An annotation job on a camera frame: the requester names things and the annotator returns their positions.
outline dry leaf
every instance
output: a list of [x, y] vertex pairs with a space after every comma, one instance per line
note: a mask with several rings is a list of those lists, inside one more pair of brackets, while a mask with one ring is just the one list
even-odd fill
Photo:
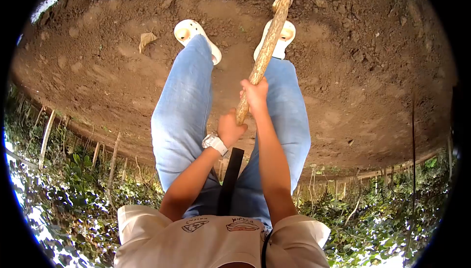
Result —
[[144, 50], [144, 46], [146, 46], [150, 42], [154, 41], [155, 39], [157, 39], [157, 36], [154, 35], [152, 32], [142, 33], [141, 34], [141, 43], [139, 43], [139, 53], [142, 54], [142, 51]]

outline black strap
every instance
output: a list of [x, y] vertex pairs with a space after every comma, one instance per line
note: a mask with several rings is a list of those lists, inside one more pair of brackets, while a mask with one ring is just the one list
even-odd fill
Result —
[[273, 232], [273, 229], [270, 230], [270, 233], [268, 233], [267, 238], [265, 238], [265, 242], [263, 243], [263, 248], [262, 248], [262, 268], [267, 268], [267, 246], [268, 246], [268, 241], [270, 240], [271, 233]]
[[221, 193], [219, 194], [218, 209], [216, 211], [217, 216], [229, 216], [232, 205], [232, 194], [236, 186], [243, 158], [244, 151], [240, 148], [233, 147], [231, 158], [227, 165], [226, 176], [222, 183]]

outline white watch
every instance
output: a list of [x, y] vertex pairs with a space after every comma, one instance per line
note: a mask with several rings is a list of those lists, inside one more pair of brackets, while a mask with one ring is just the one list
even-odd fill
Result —
[[218, 137], [218, 134], [216, 132], [212, 132], [211, 134], [208, 134], [203, 139], [203, 142], [201, 143], [203, 148], [208, 148], [212, 147], [215, 150], [217, 150], [222, 156], [224, 156], [227, 153], [227, 147], [224, 145], [222, 140]]

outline hand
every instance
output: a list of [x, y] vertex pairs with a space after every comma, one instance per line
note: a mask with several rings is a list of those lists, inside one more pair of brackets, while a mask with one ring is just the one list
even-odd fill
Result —
[[268, 93], [268, 82], [267, 78], [263, 77], [262, 81], [258, 85], [253, 85], [249, 80], [244, 79], [240, 82], [243, 90], [240, 92], [240, 98], [245, 91], [247, 102], [249, 103], [249, 112], [254, 118], [260, 113], [268, 113], [267, 107], [267, 93]]
[[236, 109], [231, 108], [228, 114], [222, 115], [219, 118], [218, 136], [229, 148], [239, 140], [239, 138], [247, 131], [247, 124], [238, 126], [236, 124]]

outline person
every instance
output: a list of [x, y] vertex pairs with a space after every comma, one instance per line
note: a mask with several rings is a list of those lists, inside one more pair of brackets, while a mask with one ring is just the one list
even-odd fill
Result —
[[213, 165], [247, 125], [236, 124], [233, 108], [219, 118], [217, 132], [206, 135], [211, 71], [221, 53], [194, 20], [180, 22], [174, 34], [185, 48], [151, 119], [165, 195], [159, 210], [141, 205], [118, 210], [122, 246], [115, 267], [328, 267], [322, 247], [330, 229], [297, 214], [291, 198], [311, 146], [295, 68], [284, 60], [294, 26], [285, 23], [261, 83], [241, 82], [257, 136], [236, 182], [230, 216], [215, 216], [221, 185]]

